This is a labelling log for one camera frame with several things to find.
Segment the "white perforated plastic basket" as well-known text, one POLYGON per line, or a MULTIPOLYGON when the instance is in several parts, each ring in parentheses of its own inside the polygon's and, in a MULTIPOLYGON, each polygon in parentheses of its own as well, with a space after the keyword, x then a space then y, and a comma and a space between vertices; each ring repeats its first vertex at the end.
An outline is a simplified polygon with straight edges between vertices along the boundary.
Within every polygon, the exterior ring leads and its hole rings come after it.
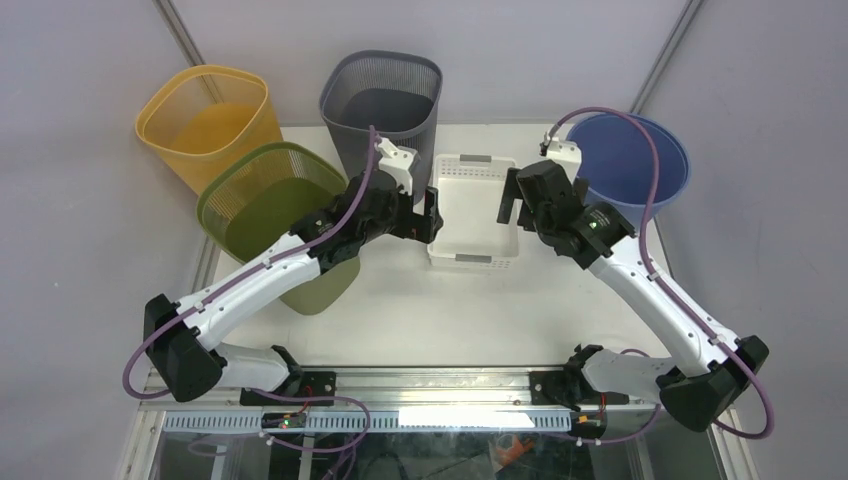
POLYGON ((432 185, 444 225, 427 246, 431 266, 441 269, 505 270, 519 256, 514 221, 497 221, 509 157, 440 154, 432 185))

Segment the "blue plastic bucket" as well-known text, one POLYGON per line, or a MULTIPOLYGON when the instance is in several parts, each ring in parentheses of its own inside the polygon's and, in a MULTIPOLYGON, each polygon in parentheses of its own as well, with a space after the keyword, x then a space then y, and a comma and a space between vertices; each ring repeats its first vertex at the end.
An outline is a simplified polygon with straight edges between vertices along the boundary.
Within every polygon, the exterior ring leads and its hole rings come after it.
MULTIPOLYGON (((673 203, 688 186, 692 167, 678 138, 659 123, 635 119, 650 134, 659 156, 659 179, 650 218, 673 203)), ((630 122, 602 113, 576 123, 567 139, 581 150, 577 176, 589 181, 586 202, 604 202, 616 208, 636 230, 653 181, 653 154, 641 132, 630 122)))

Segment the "grey mesh waste bin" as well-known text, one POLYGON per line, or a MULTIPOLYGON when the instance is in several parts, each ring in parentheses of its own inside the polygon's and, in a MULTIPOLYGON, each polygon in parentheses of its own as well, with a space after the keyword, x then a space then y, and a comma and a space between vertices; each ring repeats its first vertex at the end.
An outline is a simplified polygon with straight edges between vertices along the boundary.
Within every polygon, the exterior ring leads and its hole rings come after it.
POLYGON ((417 151, 412 177, 414 199, 430 182, 443 85, 433 61, 385 50, 362 50, 345 57, 330 74, 319 111, 348 178, 366 166, 369 128, 398 147, 417 151))

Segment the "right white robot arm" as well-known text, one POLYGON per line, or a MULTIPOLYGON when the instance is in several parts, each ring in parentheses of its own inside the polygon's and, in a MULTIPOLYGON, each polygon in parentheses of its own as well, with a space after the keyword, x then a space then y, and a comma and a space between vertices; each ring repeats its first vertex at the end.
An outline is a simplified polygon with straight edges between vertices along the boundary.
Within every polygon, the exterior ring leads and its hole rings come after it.
POLYGON ((544 392, 569 408, 603 393, 660 404, 680 425, 703 432, 750 386, 769 355, 755 335, 739 337, 710 317, 653 261, 633 225, 614 206, 585 203, 551 160, 511 168, 497 220, 517 222, 559 256, 611 288, 667 349, 666 358, 577 346, 561 379, 544 392))

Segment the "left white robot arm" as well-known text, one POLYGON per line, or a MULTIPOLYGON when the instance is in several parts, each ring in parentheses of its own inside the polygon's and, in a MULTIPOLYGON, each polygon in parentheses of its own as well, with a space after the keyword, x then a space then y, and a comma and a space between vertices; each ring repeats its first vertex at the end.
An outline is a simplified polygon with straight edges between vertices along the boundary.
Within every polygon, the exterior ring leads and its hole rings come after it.
POLYGON ((388 173, 354 178, 323 208, 292 225, 274 244, 224 280, 176 302, 160 294, 145 306, 143 347, 178 402, 218 387, 261 390, 277 406, 294 403, 302 369, 282 346, 225 343, 239 324, 283 294, 355 258, 382 235, 432 243, 443 225, 438 190, 429 186, 424 209, 388 173))

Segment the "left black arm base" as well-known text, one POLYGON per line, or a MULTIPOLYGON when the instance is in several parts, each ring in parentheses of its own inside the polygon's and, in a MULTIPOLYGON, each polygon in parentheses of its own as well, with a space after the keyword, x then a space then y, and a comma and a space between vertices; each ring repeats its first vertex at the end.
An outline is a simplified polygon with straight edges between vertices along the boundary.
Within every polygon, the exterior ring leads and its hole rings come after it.
POLYGON ((254 390, 242 389, 239 398, 241 406, 333 406, 333 400, 306 400, 307 397, 333 396, 336 393, 337 373, 332 370, 304 370, 294 357, 282 346, 271 347, 276 355, 289 368, 288 377, 271 393, 277 396, 295 398, 295 401, 279 401, 268 398, 254 390))

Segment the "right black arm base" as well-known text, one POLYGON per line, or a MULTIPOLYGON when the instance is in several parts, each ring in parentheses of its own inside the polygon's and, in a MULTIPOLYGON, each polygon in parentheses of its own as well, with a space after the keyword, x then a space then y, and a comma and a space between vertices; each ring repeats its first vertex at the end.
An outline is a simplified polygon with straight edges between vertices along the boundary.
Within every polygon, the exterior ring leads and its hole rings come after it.
POLYGON ((589 357, 601 350, 600 345, 578 345, 565 364, 556 366, 553 370, 530 371, 528 381, 531 404, 559 405, 572 411, 580 411, 584 406, 600 407, 602 401, 612 405, 628 404, 627 395, 596 391, 581 373, 581 368, 589 357))

